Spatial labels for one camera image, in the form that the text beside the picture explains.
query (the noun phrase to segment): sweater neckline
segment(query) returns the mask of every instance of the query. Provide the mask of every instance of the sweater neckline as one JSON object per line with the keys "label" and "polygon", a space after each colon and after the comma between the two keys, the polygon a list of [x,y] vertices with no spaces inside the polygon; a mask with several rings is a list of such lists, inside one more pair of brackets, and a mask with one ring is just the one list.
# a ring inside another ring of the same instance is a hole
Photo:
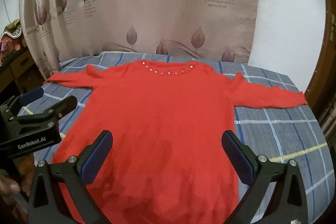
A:
{"label": "sweater neckline", "polygon": [[147,71],[153,75],[178,76],[195,70],[197,62],[191,60],[187,63],[166,63],[151,60],[139,60],[139,65],[143,71]]}

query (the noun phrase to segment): red sweater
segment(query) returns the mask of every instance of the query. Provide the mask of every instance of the red sweater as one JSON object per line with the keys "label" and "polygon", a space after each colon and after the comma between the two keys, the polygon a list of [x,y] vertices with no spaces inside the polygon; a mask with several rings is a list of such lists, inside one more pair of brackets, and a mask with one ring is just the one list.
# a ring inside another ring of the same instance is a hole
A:
{"label": "red sweater", "polygon": [[232,80],[195,61],[140,60],[103,72],[88,65],[48,81],[93,89],[53,162],[111,131],[113,148],[87,189],[115,224],[222,224],[238,204],[238,177],[221,146],[235,128],[234,106],[307,104],[302,92],[250,84],[241,73]]}

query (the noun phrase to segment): blue plaid bedsheet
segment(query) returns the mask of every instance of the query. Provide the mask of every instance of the blue plaid bedsheet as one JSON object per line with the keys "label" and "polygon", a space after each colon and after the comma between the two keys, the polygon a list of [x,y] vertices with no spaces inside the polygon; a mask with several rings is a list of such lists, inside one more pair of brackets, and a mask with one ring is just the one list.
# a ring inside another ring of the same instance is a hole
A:
{"label": "blue plaid bedsheet", "polygon": [[[138,59],[161,62],[188,62],[190,60],[156,54],[102,52],[96,56],[76,58],[61,63],[61,73],[85,70],[87,64],[92,64],[99,70],[105,70],[111,66]],[[279,85],[282,89],[298,91],[285,75],[237,63],[199,61],[211,65],[215,71],[230,78],[241,72],[246,81],[250,83],[266,86]],[[83,111],[92,91],[71,89],[54,83],[46,83],[42,88],[44,89],[43,97],[24,107],[19,115],[41,113],[63,98],[74,95],[78,100],[77,108],[59,123],[61,137],[64,138]],[[335,177],[328,146],[310,108],[306,105],[288,109],[235,107],[235,124],[236,135],[240,141],[250,146],[257,155],[264,154],[270,160],[277,162],[287,162],[289,159],[295,159],[298,162],[306,189],[309,223],[315,222],[333,198]],[[58,145],[54,145],[36,152],[36,163],[42,159],[51,162],[57,148]],[[252,222],[260,220],[263,216],[273,189],[274,184],[270,185]],[[246,190],[247,186],[239,182],[240,199]]]}

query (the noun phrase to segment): sweater sleeve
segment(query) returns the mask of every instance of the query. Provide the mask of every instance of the sweater sleeve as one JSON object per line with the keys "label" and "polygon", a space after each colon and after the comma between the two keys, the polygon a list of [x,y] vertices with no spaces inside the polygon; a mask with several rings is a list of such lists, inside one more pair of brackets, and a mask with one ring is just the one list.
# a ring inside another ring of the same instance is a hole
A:
{"label": "sweater sleeve", "polygon": [[69,88],[95,88],[104,78],[104,72],[97,70],[92,65],[86,69],[74,73],[55,73],[46,82],[54,82]]}
{"label": "sweater sleeve", "polygon": [[264,85],[251,84],[245,81],[240,72],[231,80],[227,90],[234,106],[289,108],[307,105],[302,92],[283,90],[279,86],[269,88]]}

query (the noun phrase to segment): white wall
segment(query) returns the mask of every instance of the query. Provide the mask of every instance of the white wall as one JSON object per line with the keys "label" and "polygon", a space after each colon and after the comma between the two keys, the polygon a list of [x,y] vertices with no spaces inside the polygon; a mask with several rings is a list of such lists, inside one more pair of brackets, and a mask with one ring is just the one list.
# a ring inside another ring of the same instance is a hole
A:
{"label": "white wall", "polygon": [[19,0],[0,0],[0,32],[19,18]]}
{"label": "white wall", "polygon": [[249,65],[288,75],[305,91],[323,41],[325,0],[259,0]]}

